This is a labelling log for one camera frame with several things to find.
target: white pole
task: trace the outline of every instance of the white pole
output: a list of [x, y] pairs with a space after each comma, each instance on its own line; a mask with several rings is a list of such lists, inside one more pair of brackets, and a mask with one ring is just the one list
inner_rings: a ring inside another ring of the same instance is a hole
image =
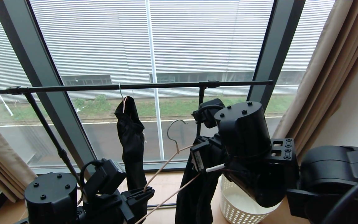
[[[157, 82], [157, 74], [155, 71], [155, 57], [154, 57], [154, 43], [153, 43], [153, 30], [152, 30], [152, 20], [150, 16], [150, 2], [145, 0], [146, 4], [146, 16], [147, 16], [147, 29], [149, 33], [149, 44], [150, 44], [150, 57], [152, 62], [152, 78], [153, 83]], [[162, 127], [161, 127], [161, 114], [159, 112], [159, 99], [158, 99], [158, 89], [154, 89], [154, 101], [155, 101], [155, 113], [157, 115], [157, 131], [158, 131], [158, 142], [159, 142], [159, 156], [161, 160], [165, 160], [164, 156], [164, 145], [162, 142]]]
[[4, 98], [2, 98], [1, 94], [0, 94], [0, 98], [1, 98], [2, 102], [3, 102], [4, 105], [5, 105], [5, 108], [8, 110], [10, 116], [13, 116], [12, 111], [10, 110], [9, 106], [5, 103]]

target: metal hook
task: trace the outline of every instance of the metal hook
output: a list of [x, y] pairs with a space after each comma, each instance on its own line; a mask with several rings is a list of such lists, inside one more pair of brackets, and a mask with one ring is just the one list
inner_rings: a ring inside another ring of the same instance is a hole
[[177, 119], [177, 120], [174, 120], [173, 122], [171, 122], [171, 124], [169, 125], [168, 129], [167, 129], [167, 137], [169, 140], [172, 140], [175, 142], [175, 145], [176, 145], [176, 152], [179, 153], [179, 146], [178, 146], [178, 142], [175, 140], [175, 139], [172, 139], [170, 136], [169, 136], [169, 129], [171, 128], [171, 126], [173, 125], [173, 123], [177, 122], [177, 121], [182, 121], [184, 124], [188, 124], [187, 122], [185, 122], [184, 120], [182, 119]]
[[122, 101], [124, 101], [124, 96], [122, 95], [122, 92], [121, 92], [121, 83], [119, 83], [118, 86], [120, 88], [120, 94], [121, 94], [121, 97], [122, 97]]

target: glass pane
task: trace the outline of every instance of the glass pane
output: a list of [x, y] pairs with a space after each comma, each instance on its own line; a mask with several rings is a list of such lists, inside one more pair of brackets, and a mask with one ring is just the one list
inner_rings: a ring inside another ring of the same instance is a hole
[[[273, 0], [254, 1], [160, 1], [150, 0], [157, 81], [174, 76], [175, 82], [251, 80], [262, 46]], [[245, 100], [249, 87], [207, 89], [205, 101]], [[171, 137], [179, 147], [193, 143], [196, 124], [190, 113], [198, 108], [198, 88], [159, 89], [165, 157], [175, 144], [165, 136], [175, 119]], [[202, 134], [216, 131], [203, 128]], [[187, 159], [188, 151], [175, 159]]]
[[[0, 89], [12, 86], [31, 86], [31, 83], [0, 23]], [[42, 104], [39, 103], [38, 106], [51, 123]], [[55, 127], [52, 125], [51, 128], [61, 146], [65, 148]], [[55, 146], [24, 96], [0, 95], [0, 132], [30, 167], [64, 166]]]
[[[86, 85], [149, 82], [152, 69], [144, 0], [31, 0], [31, 5], [63, 80]], [[122, 100], [120, 92], [68, 94], [97, 157], [121, 161], [114, 115]], [[145, 161], [159, 160], [154, 91], [122, 94], [135, 98], [145, 126]]]
[[334, 0], [306, 0], [266, 113], [280, 120], [295, 98]]

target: street lamp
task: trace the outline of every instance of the street lamp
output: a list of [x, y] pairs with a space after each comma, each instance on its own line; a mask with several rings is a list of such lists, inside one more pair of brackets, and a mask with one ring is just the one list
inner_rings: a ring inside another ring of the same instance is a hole
[[6, 109], [8, 110], [10, 116], [13, 116], [12, 111], [10, 110], [9, 106], [5, 103], [5, 101], [4, 101], [4, 99], [2, 98], [1, 94], [0, 94], [0, 98], [1, 98], [2, 102], [4, 103]]

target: curtain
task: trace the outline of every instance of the curtain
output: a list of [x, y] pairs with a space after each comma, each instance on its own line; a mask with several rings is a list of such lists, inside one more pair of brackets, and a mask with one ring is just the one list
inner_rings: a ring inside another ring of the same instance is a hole
[[24, 190], [36, 177], [0, 133], [0, 190], [12, 202], [24, 198]]
[[338, 0], [297, 95], [273, 137], [293, 138], [298, 159], [310, 149], [358, 71], [358, 0]]

